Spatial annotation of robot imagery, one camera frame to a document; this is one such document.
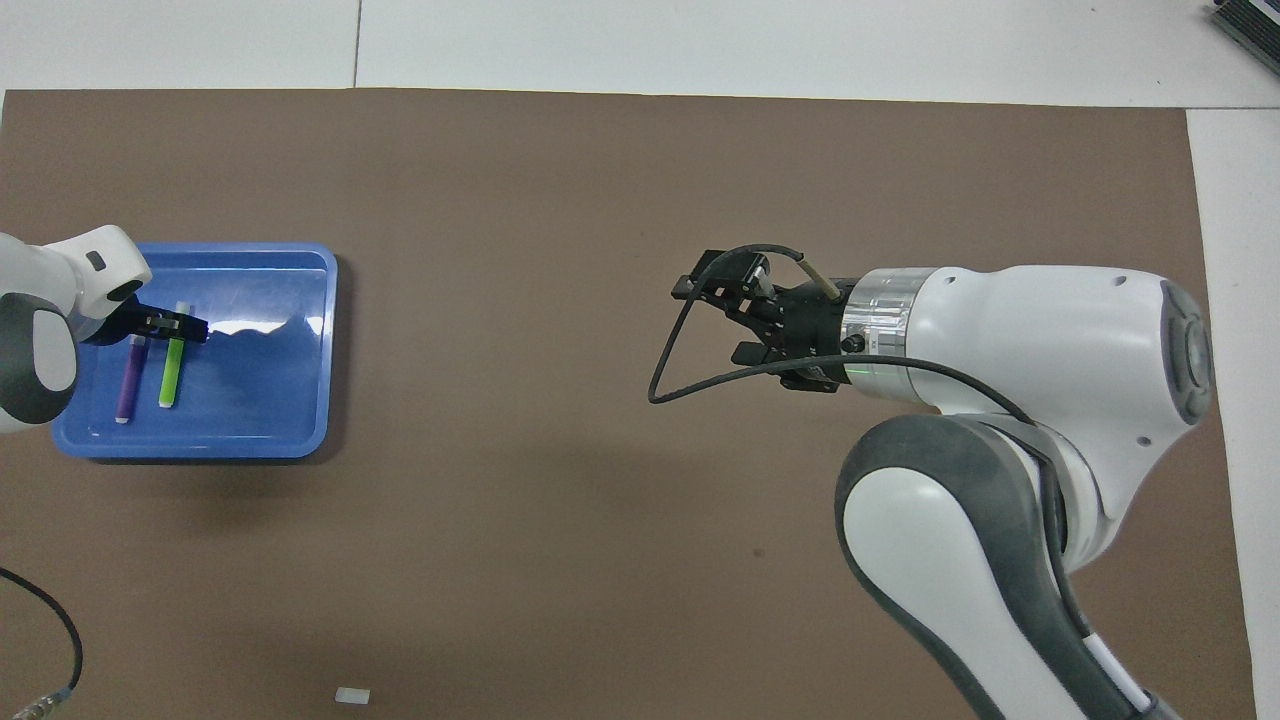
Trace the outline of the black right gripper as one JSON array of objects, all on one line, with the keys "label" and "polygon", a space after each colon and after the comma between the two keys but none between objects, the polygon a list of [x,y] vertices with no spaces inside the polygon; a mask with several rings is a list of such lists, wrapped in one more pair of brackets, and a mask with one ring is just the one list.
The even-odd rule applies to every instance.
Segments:
[{"label": "black right gripper", "polygon": [[[735,366],[769,365],[782,369],[781,364],[794,359],[842,352],[844,311],[855,281],[836,281],[840,296],[832,301],[812,281],[778,290],[772,281],[771,260],[764,252],[705,250],[690,273],[676,281],[673,299],[690,299],[699,282],[698,300],[730,316],[781,319],[776,345],[756,341],[737,343]],[[786,389],[818,393],[835,393],[840,386],[850,383],[840,365],[786,370],[778,378]]]}]

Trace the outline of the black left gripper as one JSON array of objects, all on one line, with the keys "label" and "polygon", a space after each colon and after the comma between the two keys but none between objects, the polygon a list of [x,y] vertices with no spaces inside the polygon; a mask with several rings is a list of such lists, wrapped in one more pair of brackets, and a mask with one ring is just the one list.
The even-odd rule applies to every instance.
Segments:
[{"label": "black left gripper", "polygon": [[90,343],[110,346],[132,336],[202,345],[209,340],[209,328],[206,324],[197,324],[197,319],[187,313],[160,310],[138,299],[127,299],[90,336]]}]

